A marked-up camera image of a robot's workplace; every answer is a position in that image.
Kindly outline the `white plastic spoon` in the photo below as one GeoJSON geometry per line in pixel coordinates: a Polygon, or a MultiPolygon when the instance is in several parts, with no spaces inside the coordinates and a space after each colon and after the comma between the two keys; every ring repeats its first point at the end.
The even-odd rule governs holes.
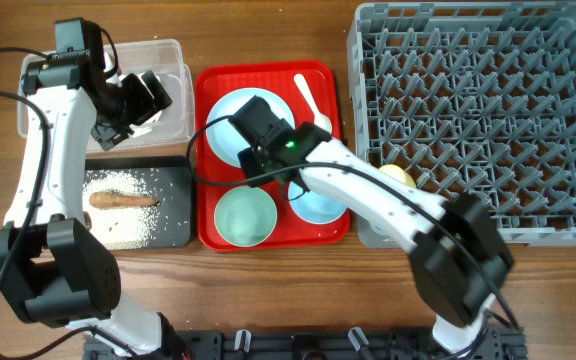
{"type": "Polygon", "coordinates": [[[307,105],[313,113],[313,122],[319,128],[325,130],[327,133],[332,133],[332,122],[331,120],[319,111],[319,108],[314,100],[312,92],[303,74],[297,73],[293,77],[293,81],[297,86],[302,97],[306,101],[307,105]]]}

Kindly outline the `mint green bowl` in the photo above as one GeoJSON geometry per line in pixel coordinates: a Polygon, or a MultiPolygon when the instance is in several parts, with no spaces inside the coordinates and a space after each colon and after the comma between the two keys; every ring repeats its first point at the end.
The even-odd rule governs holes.
{"type": "Polygon", "coordinates": [[[236,247],[253,247],[274,232],[278,210],[264,190],[240,186],[227,191],[217,202],[214,224],[218,234],[236,247]]]}

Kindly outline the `light blue bowl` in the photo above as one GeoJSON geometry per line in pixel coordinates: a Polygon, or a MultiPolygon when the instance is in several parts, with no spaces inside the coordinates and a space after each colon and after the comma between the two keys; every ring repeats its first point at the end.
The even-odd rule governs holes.
{"type": "Polygon", "coordinates": [[[347,207],[338,201],[319,195],[313,191],[305,191],[298,184],[291,182],[288,187],[288,198],[293,212],[303,221],[325,225],[339,219],[347,207]]]}

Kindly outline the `brown bread stick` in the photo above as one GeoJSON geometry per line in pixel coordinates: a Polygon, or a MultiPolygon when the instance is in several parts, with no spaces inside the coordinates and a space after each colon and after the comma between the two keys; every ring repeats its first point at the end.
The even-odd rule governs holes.
{"type": "Polygon", "coordinates": [[[152,207],[159,200],[150,196],[126,195],[115,192],[94,192],[89,196],[88,203],[97,209],[152,207]]]}

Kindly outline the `yellow plastic cup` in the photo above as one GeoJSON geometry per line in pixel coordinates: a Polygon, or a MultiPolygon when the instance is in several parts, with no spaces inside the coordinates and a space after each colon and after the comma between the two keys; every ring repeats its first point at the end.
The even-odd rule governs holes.
{"type": "Polygon", "coordinates": [[[412,178],[412,176],[397,165],[394,164],[383,165],[379,168],[379,170],[400,183],[403,183],[412,188],[416,187],[416,183],[412,178]]]}

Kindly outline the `white napkin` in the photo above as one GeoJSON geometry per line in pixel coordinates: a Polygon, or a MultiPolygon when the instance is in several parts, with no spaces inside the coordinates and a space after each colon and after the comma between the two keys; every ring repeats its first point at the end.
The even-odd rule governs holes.
{"type": "MultiPolygon", "coordinates": [[[[143,76],[145,75],[145,72],[141,72],[138,73],[137,76],[139,78],[139,80],[141,81],[141,83],[146,87],[146,90],[149,92],[149,94],[151,95],[151,97],[154,97],[154,94],[152,92],[152,90],[148,87],[148,85],[146,84],[146,81],[143,79],[143,76]]],[[[162,111],[159,110],[157,113],[155,113],[153,116],[151,116],[147,121],[145,121],[143,124],[141,125],[132,125],[131,129],[133,130],[133,134],[132,137],[133,138],[137,138],[137,137],[143,137],[146,134],[152,132],[152,127],[158,123],[160,121],[160,117],[162,115],[162,111]]]]}

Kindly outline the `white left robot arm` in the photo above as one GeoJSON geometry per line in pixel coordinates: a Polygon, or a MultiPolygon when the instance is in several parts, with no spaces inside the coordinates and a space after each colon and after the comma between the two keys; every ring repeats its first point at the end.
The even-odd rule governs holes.
{"type": "Polygon", "coordinates": [[[74,18],[55,25],[16,100],[29,110],[15,197],[0,229],[0,298],[26,324],[88,333],[132,359],[188,359],[166,317],[121,288],[115,257],[88,230],[82,202],[87,147],[109,150],[171,104],[152,72],[121,75],[108,32],[74,18]]]}

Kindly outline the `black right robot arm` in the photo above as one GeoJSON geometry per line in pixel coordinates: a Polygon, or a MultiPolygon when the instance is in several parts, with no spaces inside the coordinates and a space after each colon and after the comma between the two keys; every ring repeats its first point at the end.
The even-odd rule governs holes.
{"type": "Polygon", "coordinates": [[[248,144],[239,157],[249,184],[294,182],[377,226],[407,253],[417,292],[436,314],[435,342],[451,358],[473,353],[514,265],[479,197],[447,200],[407,186],[317,125],[291,127],[258,96],[228,121],[248,144]]]}

